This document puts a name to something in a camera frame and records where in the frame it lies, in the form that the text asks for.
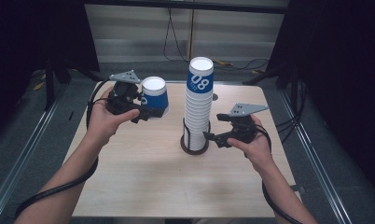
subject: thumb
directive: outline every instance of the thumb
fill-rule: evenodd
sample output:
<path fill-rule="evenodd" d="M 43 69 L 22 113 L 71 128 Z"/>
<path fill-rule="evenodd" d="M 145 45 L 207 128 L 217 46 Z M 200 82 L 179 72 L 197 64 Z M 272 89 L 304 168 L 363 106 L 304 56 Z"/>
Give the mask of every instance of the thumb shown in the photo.
<path fill-rule="evenodd" d="M 117 115 L 116 118 L 118 119 L 118 123 L 124 123 L 128 120 L 134 119 L 139 115 L 138 109 L 129 110 L 123 114 Z"/>
<path fill-rule="evenodd" d="M 244 153 L 246 153 L 248 150 L 248 145 L 246 143 L 239 141 L 235 138 L 228 138 L 228 144 L 231 145 L 232 147 L 237 147 Z"/>

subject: stacked cups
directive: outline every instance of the stacked cups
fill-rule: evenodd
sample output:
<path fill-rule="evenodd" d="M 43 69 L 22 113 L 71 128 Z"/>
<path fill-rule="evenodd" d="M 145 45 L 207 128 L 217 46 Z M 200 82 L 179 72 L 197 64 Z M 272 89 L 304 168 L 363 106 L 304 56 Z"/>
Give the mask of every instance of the stacked cups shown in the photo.
<path fill-rule="evenodd" d="M 182 148 L 189 154 L 201 154 L 208 148 L 202 132 L 209 132 L 210 128 L 213 87 L 213 62 L 203 57 L 192 59 L 187 75 L 184 135 L 181 139 Z"/>

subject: metal rail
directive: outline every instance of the metal rail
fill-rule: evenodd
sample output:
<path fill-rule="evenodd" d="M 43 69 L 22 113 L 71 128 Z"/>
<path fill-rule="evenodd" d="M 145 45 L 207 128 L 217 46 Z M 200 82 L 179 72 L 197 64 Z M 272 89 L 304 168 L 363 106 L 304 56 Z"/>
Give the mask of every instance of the metal rail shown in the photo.
<path fill-rule="evenodd" d="M 66 85 L 62 85 L 59 90 L 59 96 L 51 105 L 51 107 L 44 112 L 38 124 L 36 125 L 30 139 L 22 150 L 20 156 L 17 158 L 12 169 L 7 174 L 7 178 L 4 180 L 0 186 L 0 216 L 4 210 L 8 199 L 13 193 L 14 188 L 16 188 L 17 183 L 19 182 L 22 173 L 25 170 L 31 156 L 34 154 L 35 148 L 42 137 L 43 132 L 48 127 L 48 124 L 53 117 L 53 114 L 57 108 L 58 103 L 66 90 Z"/>
<path fill-rule="evenodd" d="M 291 101 L 288 95 L 284 91 L 280 91 L 280 94 L 281 94 L 281 97 L 283 98 L 289 117 L 291 119 L 294 118 L 295 115 L 293 113 L 293 109 L 291 107 Z M 303 124 L 301 122 L 297 123 L 296 131 L 307 153 L 307 157 L 309 158 L 312 164 L 312 168 L 314 169 L 318 177 L 318 180 L 325 192 L 325 195 L 327 196 L 327 199 L 329 200 L 330 206 L 332 207 L 339 223 L 342 223 L 342 224 L 352 223 L 338 192 L 336 191 L 335 187 L 333 186 L 333 183 L 331 182 L 329 176 L 327 175 L 327 172 L 324 166 L 322 165 L 321 160 L 316 154 L 316 150 L 313 147 L 313 143 L 310 140 L 309 135 L 305 131 Z"/>

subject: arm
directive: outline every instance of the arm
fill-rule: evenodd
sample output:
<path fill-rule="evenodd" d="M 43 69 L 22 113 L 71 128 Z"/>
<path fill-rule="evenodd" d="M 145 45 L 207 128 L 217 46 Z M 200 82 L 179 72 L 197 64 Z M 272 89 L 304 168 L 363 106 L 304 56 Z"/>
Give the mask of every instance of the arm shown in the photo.
<path fill-rule="evenodd" d="M 110 90 L 107 90 L 101 98 L 106 98 Z M 104 100 L 95 103 L 91 112 L 90 126 L 82 141 L 39 192 L 58 187 L 87 173 L 118 126 L 139 114 L 139 111 L 134 109 L 114 116 L 104 108 L 104 104 Z M 68 223 L 83 186 L 84 183 L 32 204 L 19 215 L 16 223 Z"/>
<path fill-rule="evenodd" d="M 255 124 L 261 122 L 251 115 Z M 284 176 L 281 174 L 272 159 L 270 147 L 266 136 L 258 133 L 250 144 L 243 143 L 237 139 L 230 138 L 228 143 L 242 150 L 252 162 L 254 169 L 260 174 L 266 189 L 277 206 L 285 213 L 301 223 L 317 223 L 315 218 L 306 209 L 295 192 L 289 187 Z M 287 223 L 286 220 L 276 215 L 279 223 Z"/>

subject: forearm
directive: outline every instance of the forearm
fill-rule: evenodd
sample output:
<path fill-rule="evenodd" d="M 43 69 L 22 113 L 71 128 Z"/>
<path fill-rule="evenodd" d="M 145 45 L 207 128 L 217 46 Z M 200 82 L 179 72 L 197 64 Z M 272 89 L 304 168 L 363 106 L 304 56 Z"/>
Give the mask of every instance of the forearm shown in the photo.
<path fill-rule="evenodd" d="M 39 192 L 83 176 L 94 164 L 102 146 L 85 136 L 70 158 Z M 16 223 L 68 223 L 83 186 L 84 183 L 32 204 L 20 214 Z"/>
<path fill-rule="evenodd" d="M 316 223 L 295 192 L 289 187 L 275 163 L 259 172 L 271 200 L 286 214 L 301 223 Z"/>

